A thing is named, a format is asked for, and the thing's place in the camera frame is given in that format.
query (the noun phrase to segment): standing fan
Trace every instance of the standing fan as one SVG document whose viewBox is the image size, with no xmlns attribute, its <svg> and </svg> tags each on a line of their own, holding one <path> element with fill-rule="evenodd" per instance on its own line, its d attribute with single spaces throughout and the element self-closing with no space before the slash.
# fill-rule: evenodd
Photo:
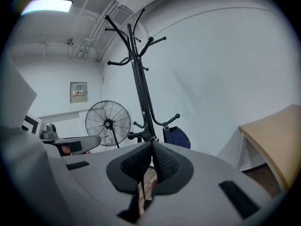
<svg viewBox="0 0 301 226">
<path fill-rule="evenodd" d="M 86 130 L 89 136 L 99 136 L 100 145 L 119 148 L 128 135 L 131 119 L 127 110 L 119 103 L 104 100 L 96 103 L 86 116 Z"/>
</svg>

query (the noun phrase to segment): wall box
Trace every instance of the wall box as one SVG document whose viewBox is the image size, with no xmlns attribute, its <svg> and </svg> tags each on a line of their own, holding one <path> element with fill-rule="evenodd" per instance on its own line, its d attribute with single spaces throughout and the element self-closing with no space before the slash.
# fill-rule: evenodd
<svg viewBox="0 0 301 226">
<path fill-rule="evenodd" d="M 70 82 L 70 104 L 88 102 L 87 82 Z"/>
</svg>

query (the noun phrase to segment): navy bag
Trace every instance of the navy bag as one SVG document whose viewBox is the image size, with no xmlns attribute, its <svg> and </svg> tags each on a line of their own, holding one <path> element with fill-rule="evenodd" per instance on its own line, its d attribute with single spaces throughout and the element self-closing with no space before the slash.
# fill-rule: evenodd
<svg viewBox="0 0 301 226">
<path fill-rule="evenodd" d="M 191 144 L 186 134 L 177 126 L 169 128 L 168 124 L 163 123 L 164 142 L 178 145 L 190 149 Z"/>
</svg>

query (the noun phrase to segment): coat rack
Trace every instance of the coat rack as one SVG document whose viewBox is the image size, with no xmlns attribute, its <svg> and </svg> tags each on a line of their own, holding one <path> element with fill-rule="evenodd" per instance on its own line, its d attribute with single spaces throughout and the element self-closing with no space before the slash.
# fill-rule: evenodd
<svg viewBox="0 0 301 226">
<path fill-rule="evenodd" d="M 143 67 L 142 65 L 142 56 L 145 54 L 149 46 L 152 46 L 158 42 L 161 42 L 163 40 L 166 40 L 166 37 L 163 37 L 161 39 L 158 39 L 154 41 L 153 37 L 149 37 L 146 45 L 144 48 L 141 50 L 141 52 L 138 52 L 137 45 L 136 45 L 136 40 L 141 42 L 138 38 L 135 37 L 135 29 L 137 26 L 137 23 L 143 14 L 145 9 L 143 8 L 137 17 L 133 29 L 131 28 L 131 24 L 127 24 L 127 34 L 118 29 L 117 26 L 114 24 L 114 22 L 110 19 L 108 15 L 104 16 L 104 18 L 110 23 L 110 25 L 113 27 L 113 29 L 105 28 L 106 31 L 115 31 L 117 34 L 120 36 L 122 41 L 127 47 L 127 52 L 128 52 L 128 57 L 124 58 L 122 61 L 119 63 L 108 61 L 108 65 L 118 65 L 118 66 L 124 66 L 128 62 L 131 62 L 132 68 L 133 68 L 133 73 L 134 73 L 134 78 L 135 78 L 135 84 L 136 84 L 136 89 L 138 93 L 138 98 L 139 98 L 139 103 L 140 103 L 140 108 L 143 116 L 143 125 L 138 124 L 137 122 L 134 121 L 134 125 L 144 129 L 142 132 L 139 133 L 133 133 L 129 132 L 127 138 L 132 140 L 136 137 L 142 137 L 144 141 L 152 141 L 152 140 L 158 140 L 155 134 L 154 126 L 153 126 L 153 121 L 159 125 L 163 126 L 163 123 L 158 122 L 155 119 L 153 107 L 151 104 L 151 97 L 149 93 L 149 89 L 147 86 L 144 70 L 148 71 L 148 68 Z M 169 121 L 167 121 L 167 124 L 172 123 L 175 119 L 179 118 L 180 114 L 176 114 L 173 118 L 171 118 Z"/>
</svg>

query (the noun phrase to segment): wood piece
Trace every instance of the wood piece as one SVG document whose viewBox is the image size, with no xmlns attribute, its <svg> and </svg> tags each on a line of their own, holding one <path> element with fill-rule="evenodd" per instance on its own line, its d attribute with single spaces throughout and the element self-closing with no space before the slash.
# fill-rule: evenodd
<svg viewBox="0 0 301 226">
<path fill-rule="evenodd" d="M 301 106 L 289 107 L 239 127 L 241 133 L 267 158 L 289 189 L 301 167 Z"/>
</svg>

